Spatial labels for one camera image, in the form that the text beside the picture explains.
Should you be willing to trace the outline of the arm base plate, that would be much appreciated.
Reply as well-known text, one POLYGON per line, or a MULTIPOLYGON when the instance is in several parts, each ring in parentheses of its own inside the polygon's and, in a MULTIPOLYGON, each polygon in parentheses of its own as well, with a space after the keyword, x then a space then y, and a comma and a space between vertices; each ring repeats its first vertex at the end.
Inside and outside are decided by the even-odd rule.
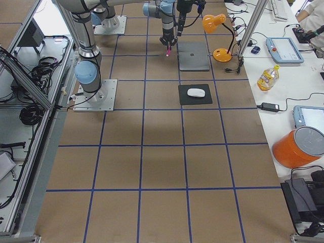
POLYGON ((126 16, 114 16, 104 19, 94 29, 95 35, 123 35, 126 29, 126 16))
POLYGON ((84 90, 87 85, 80 84, 79 91, 83 94, 76 97, 75 105, 72 107, 75 112, 102 112, 113 111, 117 90, 116 79, 102 79, 101 87, 95 93, 84 90))

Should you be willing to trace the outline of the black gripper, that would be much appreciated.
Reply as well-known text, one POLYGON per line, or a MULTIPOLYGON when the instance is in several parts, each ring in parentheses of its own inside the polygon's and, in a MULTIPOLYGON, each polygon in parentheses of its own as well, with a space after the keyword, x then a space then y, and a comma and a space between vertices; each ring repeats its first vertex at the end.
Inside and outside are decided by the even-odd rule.
POLYGON ((160 42, 166 47, 172 47, 177 43, 173 29, 163 29, 163 35, 159 38, 160 42))
POLYGON ((178 28, 177 28, 177 36, 182 35, 182 31, 184 29, 186 15, 191 12, 192 5, 194 1, 192 0, 179 0, 177 1, 177 11, 179 12, 178 18, 178 28))

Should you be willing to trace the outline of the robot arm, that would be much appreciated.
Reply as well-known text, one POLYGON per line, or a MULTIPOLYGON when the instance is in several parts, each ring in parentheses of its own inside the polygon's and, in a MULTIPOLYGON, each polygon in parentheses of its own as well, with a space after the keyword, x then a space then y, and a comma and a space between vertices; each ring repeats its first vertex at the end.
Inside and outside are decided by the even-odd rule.
MULTIPOLYGON (((146 17, 161 20, 163 35, 159 38, 162 45, 166 46, 167 51, 172 49, 177 42, 174 36, 174 1, 154 1, 144 3, 143 14, 146 17)), ((91 13, 92 25, 95 35, 118 35, 124 34, 127 17, 117 15, 113 5, 95 8, 91 13)))
MULTIPOLYGON (((103 9, 103 16, 99 19, 115 19, 115 6, 139 3, 139 1, 57 1, 57 3, 68 11, 74 22, 74 30, 76 31, 77 40, 80 48, 81 58, 89 59, 91 62, 99 63, 97 59, 101 58, 101 52, 96 45, 94 34, 92 32, 92 13, 96 9, 103 9)), ((201 15, 205 8, 205 1, 142 1, 143 14, 147 17, 161 19, 163 27, 163 35, 160 37, 162 45, 167 47, 167 55, 170 54, 172 46, 174 46, 178 37, 182 35, 185 25, 186 15, 191 12, 192 6, 197 6, 198 14, 201 15), (174 3, 177 3, 177 11, 179 12, 178 20, 175 20, 174 3)))

